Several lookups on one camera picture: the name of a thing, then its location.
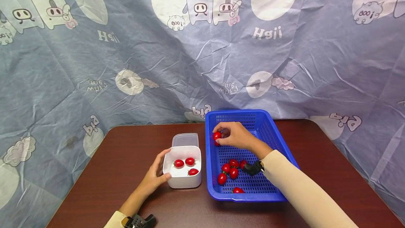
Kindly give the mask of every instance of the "arm sleeve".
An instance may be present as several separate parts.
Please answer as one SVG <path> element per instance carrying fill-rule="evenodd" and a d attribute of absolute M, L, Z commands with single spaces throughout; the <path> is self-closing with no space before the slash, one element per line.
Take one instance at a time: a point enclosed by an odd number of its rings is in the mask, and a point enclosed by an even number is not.
<path fill-rule="evenodd" d="M 126 217 L 119 211 L 114 212 L 110 220 L 104 226 L 104 228 L 123 228 L 121 221 Z"/>
<path fill-rule="evenodd" d="M 311 178 L 274 150 L 262 159 L 264 175 L 312 228 L 354 228 L 357 225 Z"/>

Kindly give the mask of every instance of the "human hand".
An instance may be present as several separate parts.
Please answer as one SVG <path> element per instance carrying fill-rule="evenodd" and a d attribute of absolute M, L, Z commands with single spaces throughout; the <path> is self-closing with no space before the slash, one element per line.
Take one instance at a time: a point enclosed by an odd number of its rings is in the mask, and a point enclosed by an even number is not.
<path fill-rule="evenodd" d="M 172 177 L 170 173 L 163 174 L 163 160 L 165 154 L 170 149 L 163 150 L 156 156 L 155 161 L 149 168 L 142 182 L 139 184 L 136 190 L 140 191 L 147 198 L 150 196 L 160 185 L 170 180 Z"/>
<path fill-rule="evenodd" d="M 239 149 L 251 150 L 251 142 L 256 139 L 240 122 L 220 122 L 212 131 L 221 132 L 217 139 L 220 145 L 230 145 Z"/>
<path fill-rule="evenodd" d="M 258 159 L 264 159 L 272 151 L 270 146 L 252 135 L 240 122 L 220 122 L 212 132 L 217 131 L 222 135 L 222 138 L 216 140 L 217 143 L 249 150 Z"/>

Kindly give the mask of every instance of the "red cherry tomato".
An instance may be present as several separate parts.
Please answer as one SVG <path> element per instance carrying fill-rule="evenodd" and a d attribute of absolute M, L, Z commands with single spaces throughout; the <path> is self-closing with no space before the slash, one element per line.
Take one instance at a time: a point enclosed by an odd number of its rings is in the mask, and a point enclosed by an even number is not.
<path fill-rule="evenodd" d="M 242 188 L 238 188 L 237 186 L 233 189 L 232 193 L 245 193 Z"/>
<path fill-rule="evenodd" d="M 218 175 L 218 184 L 219 185 L 224 185 L 225 183 L 226 183 L 226 174 L 224 173 L 224 172 L 221 172 L 219 175 Z"/>
<path fill-rule="evenodd" d="M 229 171 L 229 177 L 232 179 L 232 180 L 235 180 L 237 177 L 238 177 L 238 170 L 235 168 L 235 167 L 232 167 L 231 169 L 230 169 L 230 171 Z"/>
<path fill-rule="evenodd" d="M 235 168 L 239 167 L 239 162 L 236 159 L 231 159 L 229 161 L 229 164 L 230 164 L 231 167 L 235 167 Z"/>
<path fill-rule="evenodd" d="M 221 146 L 219 143 L 217 143 L 218 138 L 222 138 L 221 132 L 217 131 L 212 135 L 212 138 L 214 139 L 214 143 L 216 146 Z"/>
<path fill-rule="evenodd" d="M 240 168 L 243 169 L 243 167 L 246 165 L 246 163 L 247 163 L 247 161 L 245 161 L 245 159 L 243 159 L 243 160 L 240 162 Z"/>
<path fill-rule="evenodd" d="M 195 165 L 195 159 L 193 159 L 193 158 L 186 159 L 186 165 L 194 166 Z"/>
<path fill-rule="evenodd" d="M 182 168 L 184 166 L 184 162 L 181 159 L 177 159 L 174 165 L 176 168 Z"/>
<path fill-rule="evenodd" d="M 221 132 L 217 131 L 212 135 L 212 138 L 215 140 L 217 140 L 218 138 L 222 138 Z"/>
<path fill-rule="evenodd" d="M 229 173 L 230 164 L 225 163 L 225 164 L 222 166 L 221 170 L 224 171 L 224 172 L 226 172 L 226 173 Z"/>
<path fill-rule="evenodd" d="M 188 175 L 189 175 L 189 176 L 196 175 L 196 174 L 198 174 L 198 170 L 195 169 L 195 168 L 192 168 L 192 169 L 190 169 L 190 170 L 188 171 Z"/>

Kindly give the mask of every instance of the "fabric backdrop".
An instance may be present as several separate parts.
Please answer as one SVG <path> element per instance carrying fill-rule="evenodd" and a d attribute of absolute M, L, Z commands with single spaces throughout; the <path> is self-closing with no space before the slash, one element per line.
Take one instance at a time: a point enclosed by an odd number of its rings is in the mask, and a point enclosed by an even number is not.
<path fill-rule="evenodd" d="M 405 220 L 405 0 L 0 0 L 0 13 L 2 227 L 44 227 L 112 127 L 231 108 L 316 122 Z"/>

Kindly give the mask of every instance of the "wooden table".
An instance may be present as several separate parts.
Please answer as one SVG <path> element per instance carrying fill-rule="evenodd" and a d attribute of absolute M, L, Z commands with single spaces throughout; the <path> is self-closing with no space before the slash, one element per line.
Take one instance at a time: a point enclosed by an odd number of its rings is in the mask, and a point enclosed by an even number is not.
<path fill-rule="evenodd" d="M 317 182 L 361 227 L 403 227 L 319 127 L 311 121 L 277 121 L 301 170 Z M 155 156 L 179 133 L 196 132 L 205 160 L 204 124 L 122 126 L 110 130 L 63 201 L 49 228 L 103 227 L 141 182 Z M 154 214 L 157 228 L 308 227 L 288 202 L 214 201 L 205 169 L 195 189 L 161 186 L 144 203 L 142 217 Z"/>

